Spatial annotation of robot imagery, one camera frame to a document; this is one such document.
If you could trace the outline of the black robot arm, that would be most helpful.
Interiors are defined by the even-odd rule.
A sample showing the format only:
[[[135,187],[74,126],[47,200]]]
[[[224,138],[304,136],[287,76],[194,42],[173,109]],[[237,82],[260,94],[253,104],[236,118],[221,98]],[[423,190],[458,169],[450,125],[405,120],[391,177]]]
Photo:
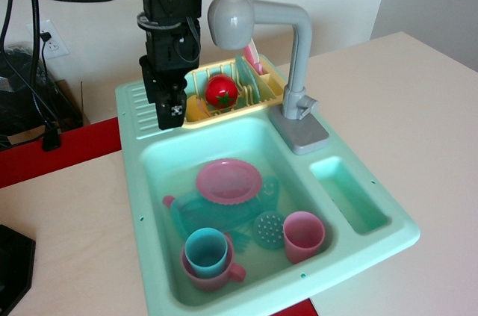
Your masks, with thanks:
[[[185,76],[199,65],[201,9],[202,0],[143,0],[137,16],[146,33],[146,55],[139,64],[161,130],[184,123]]]

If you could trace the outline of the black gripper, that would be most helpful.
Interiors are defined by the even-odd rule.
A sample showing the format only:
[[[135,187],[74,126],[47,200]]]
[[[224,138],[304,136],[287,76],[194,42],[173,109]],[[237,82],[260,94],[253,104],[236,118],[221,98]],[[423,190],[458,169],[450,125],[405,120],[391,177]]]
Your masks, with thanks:
[[[197,19],[178,22],[144,20],[146,55],[139,59],[149,103],[155,103],[159,129],[181,127],[187,95],[185,76],[199,65],[200,24]]]

